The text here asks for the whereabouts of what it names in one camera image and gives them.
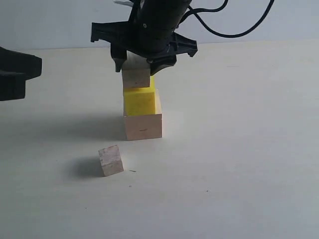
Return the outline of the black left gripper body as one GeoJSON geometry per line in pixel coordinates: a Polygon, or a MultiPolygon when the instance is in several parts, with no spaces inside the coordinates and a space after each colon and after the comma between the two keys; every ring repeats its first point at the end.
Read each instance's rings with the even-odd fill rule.
{"type": "Polygon", "coordinates": [[[0,48],[0,100],[25,98],[25,73],[21,66],[22,54],[0,48]]]}

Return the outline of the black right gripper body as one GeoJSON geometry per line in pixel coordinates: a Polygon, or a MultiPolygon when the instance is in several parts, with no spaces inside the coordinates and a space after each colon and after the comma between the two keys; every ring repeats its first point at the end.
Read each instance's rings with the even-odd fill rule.
{"type": "Polygon", "coordinates": [[[115,43],[143,58],[197,52],[197,43],[175,32],[188,0],[135,0],[127,21],[92,23],[91,42],[115,43]]]}

